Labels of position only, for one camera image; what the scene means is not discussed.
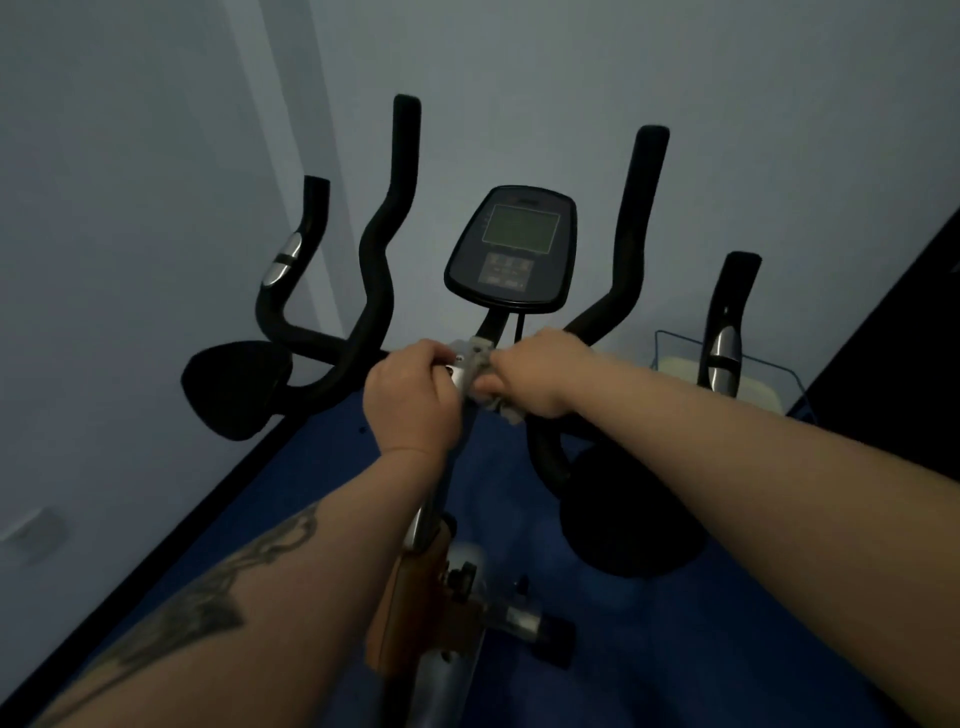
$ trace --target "wall socket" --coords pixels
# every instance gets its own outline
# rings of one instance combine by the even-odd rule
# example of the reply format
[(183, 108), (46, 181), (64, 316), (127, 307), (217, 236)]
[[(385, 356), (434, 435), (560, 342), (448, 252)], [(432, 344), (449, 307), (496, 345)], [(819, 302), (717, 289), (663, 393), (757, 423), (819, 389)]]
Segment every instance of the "wall socket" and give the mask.
[(30, 511), (0, 532), (0, 549), (21, 567), (32, 566), (63, 546), (69, 536), (66, 522), (51, 508)]

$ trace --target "hand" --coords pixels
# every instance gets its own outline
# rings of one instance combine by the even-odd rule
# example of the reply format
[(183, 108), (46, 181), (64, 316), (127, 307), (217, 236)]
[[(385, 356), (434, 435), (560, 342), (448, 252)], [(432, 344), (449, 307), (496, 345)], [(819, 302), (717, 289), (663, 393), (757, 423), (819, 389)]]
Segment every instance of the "hand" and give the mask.
[(541, 417), (561, 417), (572, 409), (571, 386), (577, 370), (594, 356), (572, 333), (544, 328), (509, 349), (491, 353), (494, 374), (479, 376), (475, 392), (505, 397)]
[(443, 366), (454, 358), (450, 347), (422, 339), (370, 370), (363, 411), (382, 455), (410, 450), (442, 465), (462, 426), (460, 394)]

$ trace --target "floor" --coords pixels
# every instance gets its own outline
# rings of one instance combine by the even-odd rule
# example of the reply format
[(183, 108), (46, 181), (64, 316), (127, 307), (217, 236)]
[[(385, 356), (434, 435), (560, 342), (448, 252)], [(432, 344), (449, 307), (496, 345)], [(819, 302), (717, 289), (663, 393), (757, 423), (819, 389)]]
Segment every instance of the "floor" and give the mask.
[[(376, 456), (359, 396), (312, 418), (156, 584), (119, 633), (190, 579), (322, 497)], [(464, 728), (883, 726), (863, 679), (788, 615), (716, 543), (652, 581), (582, 564), (534, 474), (522, 425), (482, 413), (449, 510), (504, 580), (526, 573), (545, 610), (578, 626), (569, 671), (509, 637), (484, 644)], [(359, 724), (372, 678), (349, 668), (323, 725)]]

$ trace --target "forearm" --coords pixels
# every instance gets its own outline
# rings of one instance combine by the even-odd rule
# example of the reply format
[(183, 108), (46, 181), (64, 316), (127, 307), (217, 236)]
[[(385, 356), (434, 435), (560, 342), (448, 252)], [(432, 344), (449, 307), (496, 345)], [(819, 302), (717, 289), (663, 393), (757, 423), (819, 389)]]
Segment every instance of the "forearm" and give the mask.
[(441, 466), (381, 457), (136, 625), (39, 725), (304, 724), (370, 623)]
[(799, 619), (908, 709), (960, 716), (960, 489), (650, 370), (592, 357), (570, 401)]

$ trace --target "tattoo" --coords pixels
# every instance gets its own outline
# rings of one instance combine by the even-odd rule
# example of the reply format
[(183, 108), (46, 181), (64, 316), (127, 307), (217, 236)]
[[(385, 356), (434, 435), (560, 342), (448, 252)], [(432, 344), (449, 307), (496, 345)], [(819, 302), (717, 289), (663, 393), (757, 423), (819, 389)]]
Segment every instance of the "tattoo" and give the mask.
[(144, 667), (205, 637), (244, 624), (240, 605), (230, 594), (237, 574), (303, 546), (317, 532), (317, 504), (271, 528), (188, 584), (97, 657), (78, 678), (87, 686), (66, 705), (54, 706), (35, 723), (50, 728)]

